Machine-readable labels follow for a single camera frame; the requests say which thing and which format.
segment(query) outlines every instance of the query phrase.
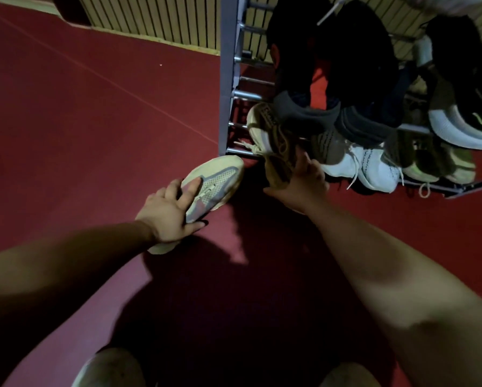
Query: hand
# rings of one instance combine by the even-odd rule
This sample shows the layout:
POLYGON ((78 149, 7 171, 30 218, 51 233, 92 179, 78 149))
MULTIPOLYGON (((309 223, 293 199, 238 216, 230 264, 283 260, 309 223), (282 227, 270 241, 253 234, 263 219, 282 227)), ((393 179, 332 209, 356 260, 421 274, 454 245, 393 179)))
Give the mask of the hand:
POLYGON ((463 16, 469 12, 471 6, 482 3, 482 0, 405 0, 405 2, 425 12, 463 16))
POLYGON ((193 234, 205 227, 205 223, 196 221, 186 224, 185 213, 191 206, 201 183, 201 178, 194 179, 188 183, 186 192, 177 199, 181 180, 172 181, 168 187, 148 195, 144 207, 135 220, 149 226, 157 243, 171 243, 193 234))
POLYGON ((298 145, 296 155, 297 163, 289 185, 280 190, 267 187, 264 193, 293 210, 309 214, 311 209, 325 202, 329 185, 325 182, 325 173, 317 160, 310 160, 298 145))

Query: striped wall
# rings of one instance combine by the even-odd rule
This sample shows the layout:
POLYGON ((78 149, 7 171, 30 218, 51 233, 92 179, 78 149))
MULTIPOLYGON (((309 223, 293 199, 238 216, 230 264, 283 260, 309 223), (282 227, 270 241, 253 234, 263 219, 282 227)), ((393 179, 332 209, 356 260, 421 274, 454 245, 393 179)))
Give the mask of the striped wall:
MULTIPOLYGON (((80 0, 92 25, 133 35, 147 35, 181 45, 220 50, 221 0, 80 0)), ((278 0, 254 0, 276 5, 278 0)), ((419 26, 433 15, 411 9, 402 0, 362 0, 381 18, 389 32, 418 37, 419 26)), ((248 25, 266 28, 271 12, 248 8, 248 25)), ((482 5, 470 16, 482 35, 482 5)), ((399 59, 411 59, 411 44, 394 41, 399 59)), ((264 35, 246 33, 244 49, 270 61, 264 35)))

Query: red floor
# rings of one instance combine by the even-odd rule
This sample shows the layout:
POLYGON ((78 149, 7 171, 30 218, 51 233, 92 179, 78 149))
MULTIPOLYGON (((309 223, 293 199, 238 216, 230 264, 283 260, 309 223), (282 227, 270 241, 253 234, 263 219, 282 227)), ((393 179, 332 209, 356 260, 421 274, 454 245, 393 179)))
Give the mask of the red floor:
MULTIPOLYGON (((130 220, 147 194, 216 156, 218 73, 215 56, 0 5, 0 250, 130 220)), ((482 178, 482 152, 476 157, 482 178)), ((482 192, 423 200, 399 187, 392 195, 341 189, 331 197, 482 295, 482 192)), ((150 281, 139 257, 45 339, 6 386, 70 386, 120 314, 116 339, 145 323, 137 331, 157 347, 146 358, 173 385, 200 377, 220 384, 231 375, 230 385, 317 385, 334 351, 391 384, 386 347, 373 325, 360 322, 366 315, 302 217, 245 181, 208 219, 201 238, 174 257, 147 260, 155 280, 125 311, 150 281), (344 321, 350 328, 339 326, 344 321)), ((407 385, 394 375, 393 385, 407 385)))

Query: shoe rack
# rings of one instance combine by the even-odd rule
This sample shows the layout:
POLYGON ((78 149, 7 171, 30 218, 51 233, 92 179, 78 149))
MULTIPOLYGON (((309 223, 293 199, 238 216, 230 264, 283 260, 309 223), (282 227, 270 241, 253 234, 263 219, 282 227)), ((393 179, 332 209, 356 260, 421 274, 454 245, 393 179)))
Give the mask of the shoe rack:
MULTIPOLYGON (((248 126, 243 123, 232 121, 234 101, 244 101, 252 105, 259 102, 271 101, 272 95, 268 95, 268 88, 274 83, 270 79, 259 79, 241 75, 241 66, 247 65, 256 69, 273 69, 269 62, 259 61, 252 58, 250 51, 243 50, 245 33, 265 35, 266 30, 259 27, 247 25, 245 22, 248 8, 256 10, 273 11, 274 6, 255 2, 253 0, 221 0, 221 62, 220 62, 220 99, 219 99, 219 155, 239 155, 254 159, 260 156, 254 155, 251 151, 240 149, 236 146, 229 146, 229 136, 235 129, 248 126), (240 83, 244 87, 254 89, 240 89, 240 83)), ((396 41, 412 44, 416 38, 405 35, 390 33, 390 37, 396 41)), ((400 130, 414 131, 424 134, 431 134, 430 128, 420 125, 402 124, 400 130)), ((420 187, 421 182, 404 181, 407 187, 420 187)), ((472 192, 482 190, 482 181, 468 185, 458 185, 452 182, 441 184, 430 184, 431 191, 440 192, 446 198, 452 199, 472 192)))

